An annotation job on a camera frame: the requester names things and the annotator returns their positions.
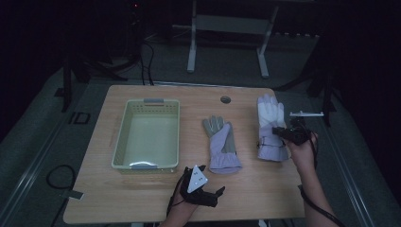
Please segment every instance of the table top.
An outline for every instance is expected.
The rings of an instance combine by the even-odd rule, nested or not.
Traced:
[[[166,218],[166,208],[186,166],[209,165],[209,138],[202,119],[221,115],[234,128],[235,147],[243,168],[219,175],[207,168],[203,190],[226,189],[217,207],[200,206],[191,221],[263,218],[301,218],[301,183],[291,160],[281,163],[257,158],[256,100],[267,88],[114,85],[106,95],[96,127],[78,173],[74,190],[84,193],[70,199],[63,219],[73,223],[156,222]],[[220,101],[231,99],[229,104]],[[117,136],[127,100],[132,98],[180,100],[180,162],[177,172],[121,174],[112,168]]]

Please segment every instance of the triangular plate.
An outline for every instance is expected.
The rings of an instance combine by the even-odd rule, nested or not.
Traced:
[[[191,179],[189,180],[188,193],[195,191],[207,183],[207,178],[203,175],[198,166],[192,169]]]

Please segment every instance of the glove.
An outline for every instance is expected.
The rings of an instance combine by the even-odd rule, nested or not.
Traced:
[[[259,151],[258,158],[281,162],[288,159],[284,142],[272,133],[274,127],[284,127],[284,105],[277,103],[275,96],[264,94],[257,99],[259,118]]]
[[[202,124],[210,138],[210,171],[220,174],[239,171],[242,164],[236,157],[232,124],[214,115],[203,119]]]

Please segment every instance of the dark background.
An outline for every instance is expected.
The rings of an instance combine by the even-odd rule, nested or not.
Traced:
[[[264,9],[271,7],[271,2],[261,3],[264,1],[198,2],[200,11],[241,16],[266,17]],[[396,130],[400,117],[401,3],[354,0],[346,4],[280,2],[280,6],[273,32],[321,37],[308,67],[335,73],[334,87],[400,202],[397,178],[401,155]],[[138,54],[138,44],[148,29],[168,39],[171,25],[190,25],[191,7],[188,0],[2,1],[0,139],[44,82],[62,67],[67,54],[79,53],[105,62],[113,56],[130,58]]]

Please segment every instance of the light green basket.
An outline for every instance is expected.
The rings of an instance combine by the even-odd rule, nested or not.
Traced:
[[[112,167],[121,173],[173,173],[179,162],[180,102],[127,101]]]

